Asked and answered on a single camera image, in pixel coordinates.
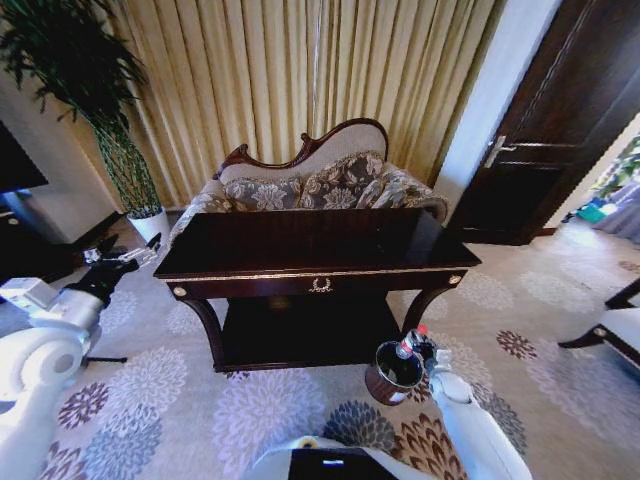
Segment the lower shelf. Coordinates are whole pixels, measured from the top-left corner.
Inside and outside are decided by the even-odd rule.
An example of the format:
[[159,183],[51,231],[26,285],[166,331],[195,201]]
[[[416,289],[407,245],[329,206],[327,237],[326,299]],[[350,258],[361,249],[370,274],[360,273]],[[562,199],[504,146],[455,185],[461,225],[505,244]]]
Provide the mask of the lower shelf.
[[229,299],[218,372],[370,363],[399,340],[386,295]]

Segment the television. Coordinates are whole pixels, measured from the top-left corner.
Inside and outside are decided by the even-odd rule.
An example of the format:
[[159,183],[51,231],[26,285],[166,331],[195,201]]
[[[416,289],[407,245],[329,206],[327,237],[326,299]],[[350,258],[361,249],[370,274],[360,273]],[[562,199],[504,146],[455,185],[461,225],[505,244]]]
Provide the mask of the television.
[[48,183],[1,121],[0,159],[0,193],[14,192]]

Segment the door handle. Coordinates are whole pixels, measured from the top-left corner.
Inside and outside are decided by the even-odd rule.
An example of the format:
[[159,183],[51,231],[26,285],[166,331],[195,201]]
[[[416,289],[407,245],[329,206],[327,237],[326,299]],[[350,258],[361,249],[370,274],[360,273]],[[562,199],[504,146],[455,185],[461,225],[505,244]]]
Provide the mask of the door handle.
[[493,166],[493,162],[496,160],[496,157],[500,152],[513,152],[514,150],[518,149],[517,145],[504,147],[503,145],[506,140],[506,135],[499,135],[498,138],[496,138],[496,141],[494,142],[493,147],[491,148],[491,151],[489,152],[489,155],[487,155],[487,159],[484,162],[484,168],[491,168]]

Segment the carved wooden frame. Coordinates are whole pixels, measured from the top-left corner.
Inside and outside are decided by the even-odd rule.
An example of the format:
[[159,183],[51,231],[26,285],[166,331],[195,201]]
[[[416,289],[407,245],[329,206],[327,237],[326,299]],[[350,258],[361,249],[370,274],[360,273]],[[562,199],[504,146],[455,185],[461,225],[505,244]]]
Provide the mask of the carved wooden frame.
[[262,163],[255,158],[251,157],[248,153],[248,145],[243,143],[239,147],[237,147],[234,151],[232,151],[229,155],[227,155],[224,159],[224,162],[218,169],[218,171],[213,175],[214,180],[218,180],[223,170],[231,165],[239,165],[239,164],[248,164],[254,165],[256,167],[261,168],[269,168],[274,170],[284,170],[287,168],[295,167],[296,165],[300,165],[307,158],[309,158],[314,152],[316,152],[327,140],[333,137],[339,131],[351,127],[353,125],[373,125],[378,130],[382,132],[385,141],[385,149],[384,149],[384,158],[383,161],[387,161],[387,154],[389,153],[389,137],[387,136],[387,132],[384,127],[376,120],[372,118],[353,118],[351,120],[347,120],[346,122],[342,122],[339,125],[336,125],[327,133],[325,133],[322,137],[318,139],[311,138],[308,134],[303,133],[300,137],[302,138],[302,148],[297,153],[297,155],[287,163],[281,163],[279,165],[272,165],[267,163]]

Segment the bamboo plant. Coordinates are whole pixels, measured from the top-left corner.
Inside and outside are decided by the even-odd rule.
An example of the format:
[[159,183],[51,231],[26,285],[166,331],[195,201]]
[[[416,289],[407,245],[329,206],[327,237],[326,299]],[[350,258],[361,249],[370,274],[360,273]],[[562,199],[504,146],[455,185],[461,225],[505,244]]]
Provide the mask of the bamboo plant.
[[39,79],[41,112],[53,95],[69,107],[59,119],[87,120],[128,216],[148,218],[162,206],[122,112],[135,101],[128,82],[146,78],[124,41],[104,30],[97,9],[112,14],[100,0],[0,0],[0,61],[18,88],[25,75]]

